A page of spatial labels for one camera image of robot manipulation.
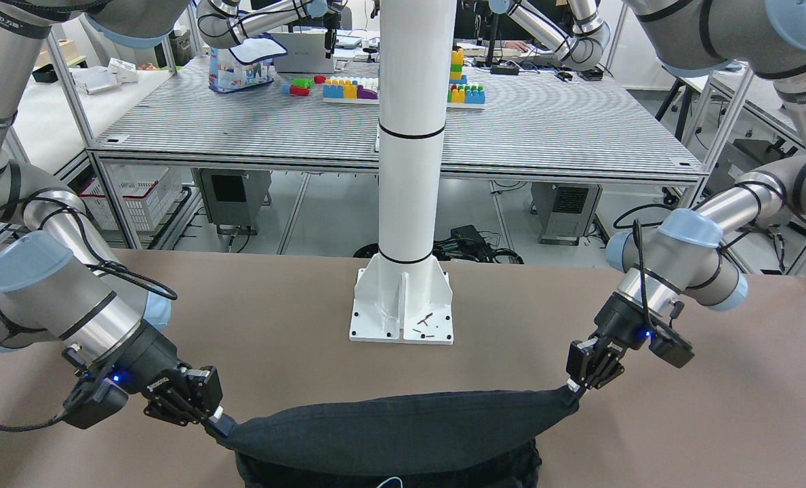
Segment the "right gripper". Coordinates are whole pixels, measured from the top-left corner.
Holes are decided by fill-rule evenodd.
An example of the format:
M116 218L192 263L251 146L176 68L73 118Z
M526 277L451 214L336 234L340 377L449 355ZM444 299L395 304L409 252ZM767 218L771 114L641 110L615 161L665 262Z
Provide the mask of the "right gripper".
M216 439L226 439L238 426L221 407L219 371L182 361L176 346L146 321L108 356L108 365L114 383L148 401L148 417L178 426L203 424Z

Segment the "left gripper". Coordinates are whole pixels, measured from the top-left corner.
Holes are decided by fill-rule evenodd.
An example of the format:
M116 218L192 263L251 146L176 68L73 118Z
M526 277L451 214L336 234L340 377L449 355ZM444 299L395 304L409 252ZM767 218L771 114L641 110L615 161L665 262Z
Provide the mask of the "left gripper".
M650 330L643 312L630 300L613 294L594 319L596 331L574 340L568 350L569 379L560 395L565 407L579 407L586 389L600 389L624 373L620 363L628 349L641 349Z

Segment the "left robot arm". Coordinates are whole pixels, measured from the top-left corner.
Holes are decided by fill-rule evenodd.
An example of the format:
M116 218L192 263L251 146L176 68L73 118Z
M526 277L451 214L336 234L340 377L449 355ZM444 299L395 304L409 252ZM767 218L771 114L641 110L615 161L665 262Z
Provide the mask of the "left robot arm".
M769 79L806 150L806 1L630 1L666 68L698 75L740 60ZM611 265L624 272L595 317L596 330L569 347L565 403L623 373L625 352L643 343L684 367L691 344L672 330L672 303L689 296L701 306L729 310L746 297L746 278L725 263L719 242L753 220L790 208L806 216L806 153L752 170L734 186L677 208L654 230L636 228L607 245Z

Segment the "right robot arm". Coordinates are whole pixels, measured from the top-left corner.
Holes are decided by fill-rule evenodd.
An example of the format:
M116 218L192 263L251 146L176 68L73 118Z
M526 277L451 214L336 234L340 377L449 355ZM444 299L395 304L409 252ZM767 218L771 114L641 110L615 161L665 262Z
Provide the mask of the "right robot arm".
M162 333L176 294L118 263L83 201L46 171L11 158L16 120L37 56L55 24L80 15L121 45L152 47L173 30L186 1L0 1L0 222L28 234L0 252L0 351L58 341L77 385L62 413L42 423L86 429L139 394L149 417L202 424L227 436L216 368L195 369Z

